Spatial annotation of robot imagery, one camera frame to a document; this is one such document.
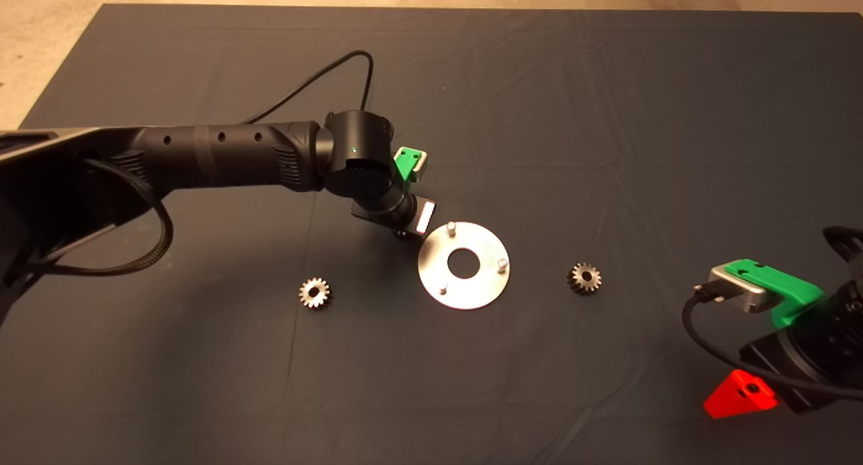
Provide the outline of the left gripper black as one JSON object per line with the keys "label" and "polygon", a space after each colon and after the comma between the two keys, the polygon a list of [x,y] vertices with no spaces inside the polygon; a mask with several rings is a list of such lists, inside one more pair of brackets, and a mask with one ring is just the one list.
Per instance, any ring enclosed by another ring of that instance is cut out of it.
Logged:
{"label": "left gripper black", "polygon": [[384,226],[398,237],[425,237],[434,215],[436,204],[432,199],[405,195],[390,209],[372,211],[363,209],[356,201],[351,215],[378,226]]}

